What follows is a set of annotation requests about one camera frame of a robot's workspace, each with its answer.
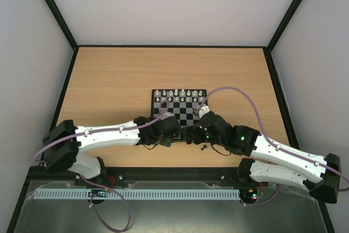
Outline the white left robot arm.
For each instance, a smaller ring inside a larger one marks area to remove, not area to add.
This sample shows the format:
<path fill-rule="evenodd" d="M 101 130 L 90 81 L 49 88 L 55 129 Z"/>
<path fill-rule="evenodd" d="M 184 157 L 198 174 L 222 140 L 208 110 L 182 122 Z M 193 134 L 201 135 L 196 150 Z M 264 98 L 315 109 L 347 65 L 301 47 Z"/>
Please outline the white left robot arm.
<path fill-rule="evenodd" d="M 43 139 L 45 169 L 50 174 L 71 171 L 93 183 L 108 184 L 102 157 L 91 157 L 88 151 L 110 146 L 169 147 L 179 132 L 179 122 L 169 112 L 103 127 L 76 126 L 73 120 L 65 120 Z"/>

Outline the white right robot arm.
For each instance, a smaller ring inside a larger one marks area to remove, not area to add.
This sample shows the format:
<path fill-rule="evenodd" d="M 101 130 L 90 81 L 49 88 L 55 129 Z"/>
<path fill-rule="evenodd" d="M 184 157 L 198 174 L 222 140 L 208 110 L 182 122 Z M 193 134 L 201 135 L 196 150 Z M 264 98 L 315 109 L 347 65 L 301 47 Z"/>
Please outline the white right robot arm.
<path fill-rule="evenodd" d="M 212 111 L 199 114 L 200 120 L 182 130 L 188 144 L 209 143 L 232 154 L 244 156 L 238 179 L 272 182 L 302 189 L 329 204 L 338 201 L 340 158 L 311 154 L 281 144 L 247 126 L 232 126 Z"/>

